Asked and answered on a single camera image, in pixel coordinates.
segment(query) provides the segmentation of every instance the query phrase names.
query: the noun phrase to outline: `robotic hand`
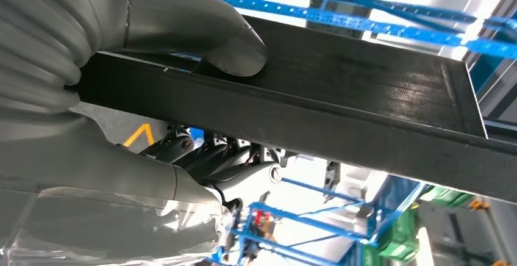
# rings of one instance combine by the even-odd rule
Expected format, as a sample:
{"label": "robotic hand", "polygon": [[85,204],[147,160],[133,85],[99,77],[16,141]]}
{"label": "robotic hand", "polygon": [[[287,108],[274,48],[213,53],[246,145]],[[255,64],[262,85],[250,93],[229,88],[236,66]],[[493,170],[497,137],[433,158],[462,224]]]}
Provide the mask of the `robotic hand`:
{"label": "robotic hand", "polygon": [[97,51],[189,52],[236,76],[266,62],[219,0],[0,0],[2,265],[184,264],[231,224],[185,170],[68,110],[79,98],[63,86]]}

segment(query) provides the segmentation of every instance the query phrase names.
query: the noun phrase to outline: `black plastic panel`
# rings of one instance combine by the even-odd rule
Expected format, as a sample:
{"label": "black plastic panel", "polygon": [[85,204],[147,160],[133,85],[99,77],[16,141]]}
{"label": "black plastic panel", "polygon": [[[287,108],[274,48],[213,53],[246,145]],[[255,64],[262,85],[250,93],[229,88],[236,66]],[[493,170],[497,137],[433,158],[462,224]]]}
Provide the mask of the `black plastic panel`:
{"label": "black plastic panel", "polygon": [[254,77],[196,72],[485,137],[465,63],[257,18],[269,60]]}
{"label": "black plastic panel", "polygon": [[517,147],[147,63],[95,55],[81,100],[517,202]]}

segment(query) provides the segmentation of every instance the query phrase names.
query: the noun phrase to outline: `blue shelf rack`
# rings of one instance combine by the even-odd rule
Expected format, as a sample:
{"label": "blue shelf rack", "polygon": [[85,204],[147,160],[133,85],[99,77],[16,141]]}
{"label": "blue shelf rack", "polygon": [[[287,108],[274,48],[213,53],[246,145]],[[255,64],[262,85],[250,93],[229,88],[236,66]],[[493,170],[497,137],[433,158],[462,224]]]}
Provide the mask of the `blue shelf rack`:
{"label": "blue shelf rack", "polygon": [[[517,20],[510,18],[491,17],[479,19],[473,15],[453,10],[427,7],[423,5],[404,4],[383,0],[323,0],[318,9],[310,7],[296,7],[267,0],[223,0],[234,7],[258,10],[267,13],[276,13],[285,16],[303,18],[314,23],[343,27],[358,31],[371,31],[375,34],[387,34],[433,43],[443,46],[464,46],[473,52],[491,56],[517,59],[517,45],[503,41],[492,41],[484,38],[468,38],[462,36],[460,30],[449,27],[443,22],[458,24],[481,23],[484,28],[515,32]],[[360,7],[377,9],[409,20],[419,27],[408,27],[393,23],[373,21],[365,17],[336,13],[326,10],[328,1],[353,4]]]}
{"label": "blue shelf rack", "polygon": [[[416,201],[416,199],[420,196],[420,194],[426,187],[426,185],[416,181],[400,178],[397,176],[389,176],[386,178],[384,185],[379,190],[374,200],[370,203],[367,203],[363,199],[358,199],[353,196],[336,193],[328,189],[318,188],[312,185],[294,181],[292,179],[284,178],[282,180],[283,182],[287,182],[289,184],[297,185],[300,187],[307,188],[309,190],[325,193],[327,195],[332,195],[336,198],[345,200],[347,204],[343,205],[343,207],[354,205],[366,206],[370,208],[372,214],[368,217],[367,220],[368,233],[357,233],[354,231],[350,231],[348,229],[341,228],[339,226],[330,225],[328,223],[305,216],[328,210],[337,210],[343,207],[329,207],[327,209],[308,212],[305,214],[294,214],[291,212],[267,206],[263,203],[252,203],[249,206],[249,214],[243,228],[241,230],[232,230],[232,234],[238,237],[239,243],[241,245],[238,263],[239,265],[244,256],[244,244],[246,243],[246,240],[253,240],[257,243],[269,246],[270,249],[268,249],[268,251],[271,251],[288,259],[293,259],[299,262],[306,263],[307,265],[361,266],[361,250],[363,248],[363,245],[376,246],[379,236],[397,220],[401,213],[406,211],[411,206],[411,204],[414,201]],[[306,242],[297,243],[294,245],[280,245],[278,243],[264,239],[263,237],[258,237],[250,231],[253,213],[257,210],[260,210],[262,212],[268,212],[269,214],[275,217],[287,218],[296,222],[303,223],[305,225],[323,229],[331,233],[331,235],[316,240],[309,240]],[[319,242],[326,239],[332,239],[334,237],[346,237],[354,241],[345,253],[345,255],[339,261],[330,261],[323,257],[318,257],[313,254],[305,253],[303,251],[294,249],[295,246],[299,246],[305,243]]]}

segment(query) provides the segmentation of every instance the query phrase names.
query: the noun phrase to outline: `plastic wrap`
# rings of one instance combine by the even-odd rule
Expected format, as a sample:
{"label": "plastic wrap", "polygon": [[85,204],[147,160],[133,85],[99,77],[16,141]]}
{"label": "plastic wrap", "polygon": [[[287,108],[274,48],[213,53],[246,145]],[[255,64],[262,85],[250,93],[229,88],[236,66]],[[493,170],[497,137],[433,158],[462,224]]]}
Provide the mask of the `plastic wrap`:
{"label": "plastic wrap", "polygon": [[0,189],[0,201],[2,266],[190,265],[232,224],[221,206],[69,187]]}

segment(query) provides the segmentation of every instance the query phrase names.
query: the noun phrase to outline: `green crate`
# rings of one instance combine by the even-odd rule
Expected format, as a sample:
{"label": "green crate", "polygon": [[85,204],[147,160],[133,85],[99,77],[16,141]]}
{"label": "green crate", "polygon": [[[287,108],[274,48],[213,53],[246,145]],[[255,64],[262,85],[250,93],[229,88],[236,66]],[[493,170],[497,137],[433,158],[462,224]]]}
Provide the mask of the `green crate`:
{"label": "green crate", "polygon": [[379,256],[379,250],[372,246],[368,245],[360,245],[362,246],[362,264],[363,266],[383,266],[384,261],[382,257]]}
{"label": "green crate", "polygon": [[393,225],[380,236],[379,255],[397,261],[411,261],[419,248],[415,228],[414,211],[403,212]]}
{"label": "green crate", "polygon": [[403,242],[392,240],[379,251],[379,255],[390,260],[411,262],[418,253],[419,243],[416,239]]}
{"label": "green crate", "polygon": [[469,193],[458,192],[442,187],[432,187],[420,196],[420,199],[440,206],[454,208],[467,203],[473,197],[474,196]]}

